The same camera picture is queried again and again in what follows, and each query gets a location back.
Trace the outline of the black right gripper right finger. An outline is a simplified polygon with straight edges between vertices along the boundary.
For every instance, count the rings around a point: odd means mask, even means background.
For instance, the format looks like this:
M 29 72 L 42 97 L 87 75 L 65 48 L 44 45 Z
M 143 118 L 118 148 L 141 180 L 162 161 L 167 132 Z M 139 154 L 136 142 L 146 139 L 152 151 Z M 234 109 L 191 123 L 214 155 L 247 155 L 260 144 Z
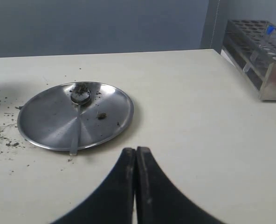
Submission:
M 136 207 L 139 224 L 221 224 L 168 179 L 147 147 L 136 150 Z

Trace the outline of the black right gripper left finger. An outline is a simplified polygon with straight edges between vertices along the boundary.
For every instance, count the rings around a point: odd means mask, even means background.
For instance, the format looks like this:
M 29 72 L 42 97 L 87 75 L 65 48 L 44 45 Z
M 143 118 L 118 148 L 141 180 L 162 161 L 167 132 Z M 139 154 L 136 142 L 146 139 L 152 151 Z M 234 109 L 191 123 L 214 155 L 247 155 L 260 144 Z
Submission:
M 115 166 L 94 192 L 55 224 L 131 224 L 136 150 L 124 148 Z

